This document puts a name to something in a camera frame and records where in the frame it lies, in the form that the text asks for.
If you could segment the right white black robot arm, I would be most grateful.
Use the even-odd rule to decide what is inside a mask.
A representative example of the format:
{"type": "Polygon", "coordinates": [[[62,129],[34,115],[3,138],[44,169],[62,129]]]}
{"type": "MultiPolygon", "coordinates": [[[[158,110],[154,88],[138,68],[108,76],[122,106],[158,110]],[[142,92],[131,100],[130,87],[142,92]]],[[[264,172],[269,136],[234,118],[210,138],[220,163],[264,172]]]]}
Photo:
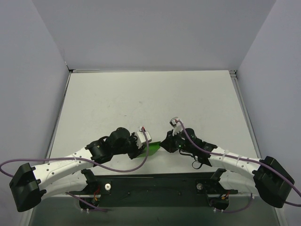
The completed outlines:
{"type": "Polygon", "coordinates": [[[293,178],[273,157],[249,158],[203,141],[191,128],[173,134],[168,131],[160,147],[169,153],[182,151],[200,164],[224,169],[219,184],[225,190],[259,195],[267,204],[282,208],[294,184],[293,178]]]}

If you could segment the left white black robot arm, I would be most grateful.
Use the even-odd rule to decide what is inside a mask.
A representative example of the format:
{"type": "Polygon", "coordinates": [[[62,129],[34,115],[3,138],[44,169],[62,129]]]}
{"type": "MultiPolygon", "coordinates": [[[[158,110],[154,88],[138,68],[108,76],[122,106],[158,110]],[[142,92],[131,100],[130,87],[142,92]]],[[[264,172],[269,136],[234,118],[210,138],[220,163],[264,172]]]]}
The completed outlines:
{"type": "Polygon", "coordinates": [[[149,151],[151,136],[141,127],[130,133],[126,128],[117,128],[109,136],[91,142],[80,150],[62,158],[41,160],[40,165],[30,165],[24,160],[9,183],[18,212],[37,206],[42,199],[57,194],[84,191],[90,194],[96,189],[96,181],[84,176],[89,168],[109,162],[113,156],[126,154],[130,159],[149,151]]]}

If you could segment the green paper box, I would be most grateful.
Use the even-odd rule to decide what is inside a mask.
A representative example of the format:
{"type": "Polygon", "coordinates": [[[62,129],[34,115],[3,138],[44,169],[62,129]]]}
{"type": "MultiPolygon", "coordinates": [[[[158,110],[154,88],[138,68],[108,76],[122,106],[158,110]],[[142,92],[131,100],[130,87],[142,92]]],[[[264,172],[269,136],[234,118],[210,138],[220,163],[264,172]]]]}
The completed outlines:
{"type": "MultiPolygon", "coordinates": [[[[149,143],[149,153],[148,156],[154,155],[160,149],[160,141],[149,143]]],[[[137,156],[138,158],[144,158],[146,156],[147,147],[145,147],[142,152],[137,156]]]]}

